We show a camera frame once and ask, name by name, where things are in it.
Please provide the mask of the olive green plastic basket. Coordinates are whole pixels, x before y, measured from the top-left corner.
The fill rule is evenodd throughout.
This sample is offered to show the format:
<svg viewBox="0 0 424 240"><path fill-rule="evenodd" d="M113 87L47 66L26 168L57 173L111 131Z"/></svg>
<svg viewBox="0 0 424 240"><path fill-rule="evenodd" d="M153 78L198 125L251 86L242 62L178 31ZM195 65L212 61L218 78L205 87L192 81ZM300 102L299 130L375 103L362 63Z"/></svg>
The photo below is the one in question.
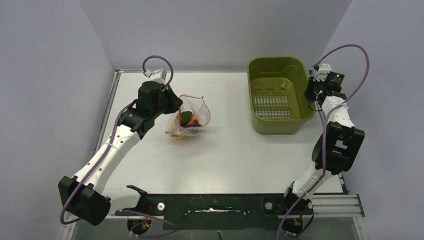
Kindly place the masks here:
<svg viewBox="0 0 424 240"><path fill-rule="evenodd" d="M247 65L252 127L262 135L293 135L315 116L305 97L308 74L293 56L267 56Z"/></svg>

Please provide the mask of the dark green toy avocado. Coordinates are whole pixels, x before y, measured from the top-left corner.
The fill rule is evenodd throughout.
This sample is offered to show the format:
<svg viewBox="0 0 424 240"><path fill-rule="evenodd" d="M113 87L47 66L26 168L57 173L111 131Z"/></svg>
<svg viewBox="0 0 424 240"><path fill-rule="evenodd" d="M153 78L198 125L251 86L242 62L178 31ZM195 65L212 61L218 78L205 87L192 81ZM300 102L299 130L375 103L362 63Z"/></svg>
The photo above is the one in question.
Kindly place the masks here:
<svg viewBox="0 0 424 240"><path fill-rule="evenodd" d="M179 115L180 126L186 126L192 120L193 112L192 111L182 111Z"/></svg>

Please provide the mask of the clear zip top bag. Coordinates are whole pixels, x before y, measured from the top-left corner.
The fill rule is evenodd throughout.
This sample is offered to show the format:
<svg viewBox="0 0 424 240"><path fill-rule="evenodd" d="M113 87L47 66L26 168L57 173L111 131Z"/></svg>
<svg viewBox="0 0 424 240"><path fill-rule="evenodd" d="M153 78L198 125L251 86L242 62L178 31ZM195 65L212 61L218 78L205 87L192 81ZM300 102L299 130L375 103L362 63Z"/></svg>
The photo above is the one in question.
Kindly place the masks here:
<svg viewBox="0 0 424 240"><path fill-rule="evenodd" d="M165 133L178 140L195 137L209 124L211 112L203 96L182 94L179 98L182 105L171 114Z"/></svg>

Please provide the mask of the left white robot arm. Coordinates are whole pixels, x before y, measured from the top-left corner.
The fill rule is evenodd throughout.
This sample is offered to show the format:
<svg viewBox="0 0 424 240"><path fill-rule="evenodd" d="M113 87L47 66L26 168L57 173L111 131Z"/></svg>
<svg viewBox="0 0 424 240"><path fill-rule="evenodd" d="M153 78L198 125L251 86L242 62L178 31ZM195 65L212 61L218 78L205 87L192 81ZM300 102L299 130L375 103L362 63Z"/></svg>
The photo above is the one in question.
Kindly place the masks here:
<svg viewBox="0 0 424 240"><path fill-rule="evenodd" d="M84 167L59 181L60 223L69 225L83 220L96 226L112 212L140 205L146 191L134 185L105 191L106 183L131 148L155 125L156 119L177 112L182 103L169 84L143 82L138 97L116 116L108 140Z"/></svg>

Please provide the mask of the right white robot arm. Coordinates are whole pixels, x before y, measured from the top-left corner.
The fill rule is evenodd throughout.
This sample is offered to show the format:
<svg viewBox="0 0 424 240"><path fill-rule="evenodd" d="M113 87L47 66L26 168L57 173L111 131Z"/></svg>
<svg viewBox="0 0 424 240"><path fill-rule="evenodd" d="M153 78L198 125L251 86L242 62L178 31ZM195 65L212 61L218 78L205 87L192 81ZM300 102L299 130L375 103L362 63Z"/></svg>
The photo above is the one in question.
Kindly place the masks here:
<svg viewBox="0 0 424 240"><path fill-rule="evenodd" d="M294 181L281 199L289 214L311 207L312 195L330 178L347 172L353 165L365 138L349 115L347 96L341 92L344 75L333 71L317 72L310 77L304 93L324 115L323 131L311 154L312 164Z"/></svg>

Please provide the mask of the yellow toy bell pepper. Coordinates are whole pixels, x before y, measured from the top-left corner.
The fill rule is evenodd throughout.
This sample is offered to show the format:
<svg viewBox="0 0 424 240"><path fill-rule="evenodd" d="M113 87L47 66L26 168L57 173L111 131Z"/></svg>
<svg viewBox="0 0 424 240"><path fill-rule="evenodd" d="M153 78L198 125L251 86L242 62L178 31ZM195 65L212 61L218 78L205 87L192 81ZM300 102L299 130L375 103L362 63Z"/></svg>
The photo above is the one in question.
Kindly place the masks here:
<svg viewBox="0 0 424 240"><path fill-rule="evenodd" d="M199 135L203 131L203 127L200 125L186 125L179 126L177 122L171 122L168 124L166 134L178 140L184 138L191 138Z"/></svg>

